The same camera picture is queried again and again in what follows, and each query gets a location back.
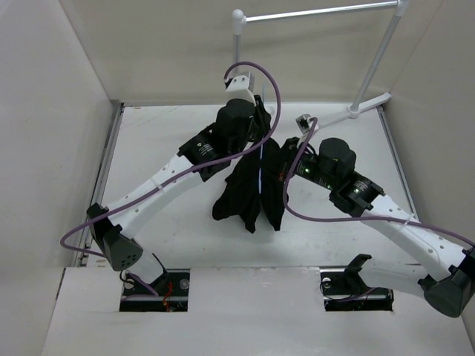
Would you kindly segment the light blue wire hanger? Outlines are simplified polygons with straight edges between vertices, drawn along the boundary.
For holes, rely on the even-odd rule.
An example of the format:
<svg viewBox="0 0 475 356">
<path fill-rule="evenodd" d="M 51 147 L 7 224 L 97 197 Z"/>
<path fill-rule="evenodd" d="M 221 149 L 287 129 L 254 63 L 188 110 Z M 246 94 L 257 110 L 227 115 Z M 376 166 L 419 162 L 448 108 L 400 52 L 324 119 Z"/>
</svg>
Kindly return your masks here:
<svg viewBox="0 0 475 356">
<path fill-rule="evenodd" d="M 266 98 L 266 83 L 263 83 L 262 84 L 262 88 L 261 88 L 261 100 L 263 102 L 263 104 L 265 104 L 265 98 Z M 259 167 L 259 171 L 258 171 L 258 193 L 261 194 L 262 193 L 262 187 L 263 187 L 263 169 L 262 169 L 262 163 L 263 163 L 263 148 L 264 148 L 264 144 L 260 147 L 260 150 L 259 150 L 259 163 L 260 163 L 260 167 Z"/>
</svg>

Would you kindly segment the black trousers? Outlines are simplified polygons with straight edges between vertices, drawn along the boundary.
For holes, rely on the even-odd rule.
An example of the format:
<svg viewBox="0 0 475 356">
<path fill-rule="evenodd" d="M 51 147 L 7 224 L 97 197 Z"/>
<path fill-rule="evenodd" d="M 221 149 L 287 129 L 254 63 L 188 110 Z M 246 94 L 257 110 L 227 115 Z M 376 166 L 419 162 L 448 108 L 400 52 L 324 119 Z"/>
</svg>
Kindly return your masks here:
<svg viewBox="0 0 475 356">
<path fill-rule="evenodd" d="M 258 193 L 259 150 L 260 147 L 240 157 L 233 172 L 225 178 L 226 187 L 212 207 L 214 220 L 240 217 L 244 228 L 251 234 L 255 233 L 260 213 L 264 213 L 274 231 L 281 229 L 284 215 L 284 183 L 279 178 L 281 147 L 273 138 L 264 143 L 261 194 Z"/>
</svg>

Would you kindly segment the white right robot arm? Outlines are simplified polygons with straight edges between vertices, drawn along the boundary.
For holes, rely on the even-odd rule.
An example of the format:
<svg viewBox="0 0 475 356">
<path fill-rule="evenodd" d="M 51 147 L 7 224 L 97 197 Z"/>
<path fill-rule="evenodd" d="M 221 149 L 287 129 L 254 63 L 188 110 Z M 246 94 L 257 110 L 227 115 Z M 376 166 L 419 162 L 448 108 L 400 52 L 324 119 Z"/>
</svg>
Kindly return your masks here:
<svg viewBox="0 0 475 356">
<path fill-rule="evenodd" d="M 344 268 L 341 279 L 351 301 L 372 288 L 403 291 L 424 299 L 439 313 L 457 318 L 474 296 L 474 249 L 444 238 L 445 233 L 421 224 L 384 189 L 355 170 L 356 154 L 342 139 L 321 142 L 318 152 L 298 137 L 282 147 L 280 180 L 304 178 L 329 191 L 330 202 L 346 216 L 382 234 L 408 253 L 416 264 L 387 264 L 359 254 Z"/>
</svg>

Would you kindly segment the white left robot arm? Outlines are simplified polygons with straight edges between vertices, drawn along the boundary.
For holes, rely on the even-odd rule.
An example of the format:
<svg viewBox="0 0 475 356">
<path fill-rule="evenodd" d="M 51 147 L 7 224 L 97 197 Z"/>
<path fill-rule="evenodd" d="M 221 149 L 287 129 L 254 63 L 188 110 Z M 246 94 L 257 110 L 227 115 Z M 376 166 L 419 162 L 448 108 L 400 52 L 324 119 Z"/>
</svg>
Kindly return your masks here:
<svg viewBox="0 0 475 356">
<path fill-rule="evenodd" d="M 139 231 L 169 203 L 249 155 L 269 133 L 271 116 L 259 95 L 230 99 L 216 120 L 182 144 L 155 175 L 120 200 L 87 210 L 91 236 L 114 271 L 126 271 L 156 296 L 166 289 L 166 268 L 137 241 Z"/>
</svg>

